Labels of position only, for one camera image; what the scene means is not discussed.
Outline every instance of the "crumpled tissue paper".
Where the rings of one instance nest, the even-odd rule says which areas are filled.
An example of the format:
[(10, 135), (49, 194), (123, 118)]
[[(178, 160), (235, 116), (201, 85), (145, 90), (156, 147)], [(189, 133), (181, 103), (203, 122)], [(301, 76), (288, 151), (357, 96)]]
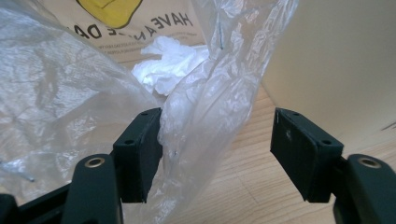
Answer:
[(150, 93), (167, 96), (178, 82), (209, 57), (207, 46), (184, 46), (171, 37), (159, 36), (141, 50), (142, 54), (162, 55), (134, 66), (132, 74)]

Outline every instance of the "transparent plastic wrap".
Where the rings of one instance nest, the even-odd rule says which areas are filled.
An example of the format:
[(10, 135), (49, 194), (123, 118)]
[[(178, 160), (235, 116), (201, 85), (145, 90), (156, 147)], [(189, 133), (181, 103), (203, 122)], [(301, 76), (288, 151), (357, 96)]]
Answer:
[[(162, 105), (162, 165), (148, 203), (123, 205), (125, 223), (164, 223), (209, 182), (249, 118), (298, 1), (192, 3), (210, 58)], [(111, 150), (133, 117), (157, 101), (67, 30), (24, 13), (24, 5), (0, 6), (0, 186), (23, 203), (70, 181), (78, 160)], [(34, 183), (24, 180), (30, 177)]]

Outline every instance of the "wooden floor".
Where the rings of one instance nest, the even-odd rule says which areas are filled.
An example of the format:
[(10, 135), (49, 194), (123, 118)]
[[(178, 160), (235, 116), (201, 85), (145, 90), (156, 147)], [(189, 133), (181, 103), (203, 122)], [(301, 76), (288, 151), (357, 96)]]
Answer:
[[(304, 202), (270, 153), (274, 110), (261, 88), (250, 121), (234, 140), (211, 184), (168, 223), (335, 223), (333, 199), (327, 204)], [(395, 170), (394, 148), (396, 142), (364, 153)]]

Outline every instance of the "yellow smiley face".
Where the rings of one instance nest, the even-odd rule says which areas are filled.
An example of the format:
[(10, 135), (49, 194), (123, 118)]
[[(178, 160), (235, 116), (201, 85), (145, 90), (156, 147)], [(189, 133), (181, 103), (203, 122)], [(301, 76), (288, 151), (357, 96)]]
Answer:
[(112, 28), (128, 25), (142, 0), (77, 0), (97, 20)]

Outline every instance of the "beige wall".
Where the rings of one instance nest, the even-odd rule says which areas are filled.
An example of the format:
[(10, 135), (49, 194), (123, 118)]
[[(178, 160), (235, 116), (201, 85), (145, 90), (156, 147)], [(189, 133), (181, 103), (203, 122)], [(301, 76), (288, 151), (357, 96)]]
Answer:
[(396, 1), (301, 0), (263, 85), (348, 151), (396, 139)]

